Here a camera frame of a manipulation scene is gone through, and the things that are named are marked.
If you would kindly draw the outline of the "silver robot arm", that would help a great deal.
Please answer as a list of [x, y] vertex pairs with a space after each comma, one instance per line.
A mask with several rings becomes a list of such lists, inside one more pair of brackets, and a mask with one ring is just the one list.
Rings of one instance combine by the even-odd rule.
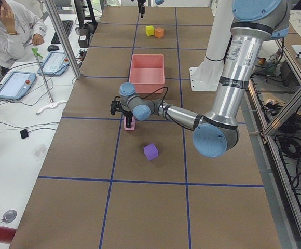
[[[137, 0], [138, 3], [138, 12], [140, 17], [143, 18], [145, 14], [145, 3], [146, 0]], [[155, 0], [156, 5], [161, 5], [164, 3], [164, 0]]]
[[111, 103], [111, 113], [139, 121], [150, 115], [172, 120], [193, 131], [194, 147], [206, 157], [219, 157], [233, 148], [239, 140], [236, 114], [260, 47], [287, 35], [291, 1], [234, 1], [231, 9], [232, 40], [210, 111], [202, 115], [163, 100], [145, 100], [126, 82], [119, 88], [120, 100]]

